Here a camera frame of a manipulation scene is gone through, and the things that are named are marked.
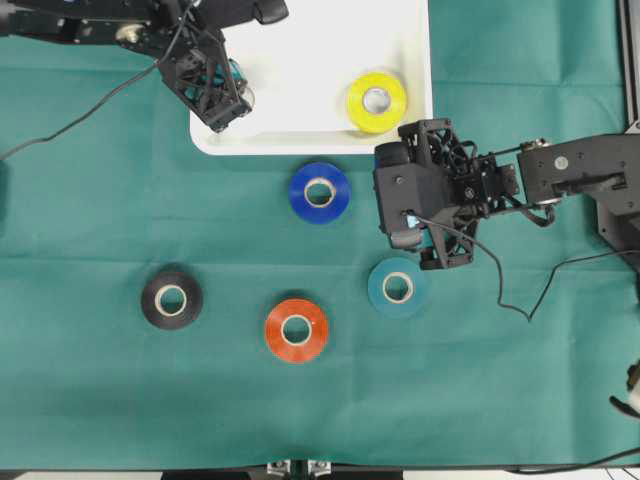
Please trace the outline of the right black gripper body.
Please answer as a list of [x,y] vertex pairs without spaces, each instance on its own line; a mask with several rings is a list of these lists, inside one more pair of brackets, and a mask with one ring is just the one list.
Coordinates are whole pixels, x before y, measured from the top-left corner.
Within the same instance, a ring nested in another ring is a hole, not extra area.
[[500,167],[493,154],[480,155],[474,142],[461,141],[448,119],[421,120],[398,128],[401,142],[428,147],[433,161],[442,166],[453,187],[459,209],[448,222],[409,219],[421,227],[424,244],[415,251],[423,270],[448,269],[471,263],[472,241],[479,221],[520,206],[514,167]]

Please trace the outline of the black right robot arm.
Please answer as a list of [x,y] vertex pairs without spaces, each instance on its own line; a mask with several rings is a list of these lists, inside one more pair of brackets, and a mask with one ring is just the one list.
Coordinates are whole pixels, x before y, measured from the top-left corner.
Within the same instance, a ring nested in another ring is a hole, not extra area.
[[519,213],[541,228],[564,198],[585,195],[597,207],[597,227],[613,252],[639,269],[639,137],[608,134],[560,144],[543,139],[512,148],[515,164],[481,154],[448,119],[399,128],[400,160],[415,175],[416,193],[400,208],[424,270],[471,263],[481,220]]

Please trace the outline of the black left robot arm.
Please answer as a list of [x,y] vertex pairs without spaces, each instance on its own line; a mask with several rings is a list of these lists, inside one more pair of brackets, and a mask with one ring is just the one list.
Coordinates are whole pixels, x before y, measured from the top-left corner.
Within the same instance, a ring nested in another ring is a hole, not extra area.
[[1,34],[150,57],[166,87],[215,132],[252,110],[205,1],[3,1]]

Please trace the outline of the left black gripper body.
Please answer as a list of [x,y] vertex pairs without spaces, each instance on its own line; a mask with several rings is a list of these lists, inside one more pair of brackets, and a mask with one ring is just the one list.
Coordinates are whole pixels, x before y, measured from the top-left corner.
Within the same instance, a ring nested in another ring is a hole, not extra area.
[[253,20],[251,1],[151,1],[158,68],[169,89],[211,130],[251,112],[248,82],[225,48],[224,28]]

